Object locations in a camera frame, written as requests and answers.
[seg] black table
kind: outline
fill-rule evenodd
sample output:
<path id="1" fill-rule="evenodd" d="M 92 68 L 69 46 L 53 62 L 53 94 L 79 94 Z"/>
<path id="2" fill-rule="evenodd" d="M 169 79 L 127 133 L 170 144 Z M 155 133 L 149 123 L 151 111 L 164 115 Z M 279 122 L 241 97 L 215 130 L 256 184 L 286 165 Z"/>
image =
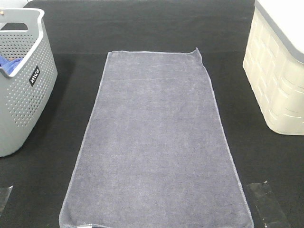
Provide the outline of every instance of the black table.
<path id="1" fill-rule="evenodd" d="M 195 47 L 213 83 L 255 227 L 263 226 L 246 185 L 265 180 L 291 227 L 303 227 L 303 137 L 279 135 L 266 126 L 242 68 L 252 0 L 37 0 L 27 7 L 46 12 L 58 77 L 25 144 L 0 159 L 0 186 L 14 185 L 0 227 L 59 227 L 108 51 L 190 52 Z"/>

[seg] bin lid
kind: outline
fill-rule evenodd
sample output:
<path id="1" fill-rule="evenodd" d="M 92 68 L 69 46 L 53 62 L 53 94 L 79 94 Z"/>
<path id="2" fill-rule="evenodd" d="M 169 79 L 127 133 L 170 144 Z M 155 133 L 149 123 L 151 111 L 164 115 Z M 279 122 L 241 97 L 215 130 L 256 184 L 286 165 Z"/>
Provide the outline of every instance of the bin lid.
<path id="1" fill-rule="evenodd" d="M 256 0 L 255 7 L 290 54 L 304 63 L 304 0 Z"/>

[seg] laundry basket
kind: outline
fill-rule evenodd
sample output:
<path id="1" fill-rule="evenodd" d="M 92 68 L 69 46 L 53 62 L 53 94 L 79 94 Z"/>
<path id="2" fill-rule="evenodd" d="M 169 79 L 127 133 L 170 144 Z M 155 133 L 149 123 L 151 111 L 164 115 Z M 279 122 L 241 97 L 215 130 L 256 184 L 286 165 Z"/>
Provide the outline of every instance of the laundry basket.
<path id="1" fill-rule="evenodd" d="M 18 150 L 41 115 L 57 70 L 41 9 L 0 10 L 0 23 L 23 23 L 27 30 L 0 30 L 0 55 L 23 60 L 7 74 L 0 68 L 0 157 Z"/>
<path id="2" fill-rule="evenodd" d="M 269 128 L 304 135 L 304 1 L 255 7 L 244 70 Z"/>

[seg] gray towel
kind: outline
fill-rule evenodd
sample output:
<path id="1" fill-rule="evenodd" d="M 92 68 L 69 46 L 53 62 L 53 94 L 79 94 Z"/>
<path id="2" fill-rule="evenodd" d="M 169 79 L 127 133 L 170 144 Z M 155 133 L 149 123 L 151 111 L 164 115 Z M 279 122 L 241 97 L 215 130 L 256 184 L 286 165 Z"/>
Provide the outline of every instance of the gray towel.
<path id="1" fill-rule="evenodd" d="M 253 227 L 198 50 L 108 54 L 59 223 Z"/>

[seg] gray laundry basket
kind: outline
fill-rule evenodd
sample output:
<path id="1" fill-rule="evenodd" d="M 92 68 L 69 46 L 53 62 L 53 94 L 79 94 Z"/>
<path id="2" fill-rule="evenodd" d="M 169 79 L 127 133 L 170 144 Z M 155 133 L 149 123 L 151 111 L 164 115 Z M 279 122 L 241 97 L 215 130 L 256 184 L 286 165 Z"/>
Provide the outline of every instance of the gray laundry basket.
<path id="1" fill-rule="evenodd" d="M 0 157 L 18 150 L 41 115 L 57 70 L 41 9 L 6 8 L 0 23 L 24 23 L 28 30 L 0 30 L 0 54 L 23 57 L 8 75 L 0 68 Z"/>

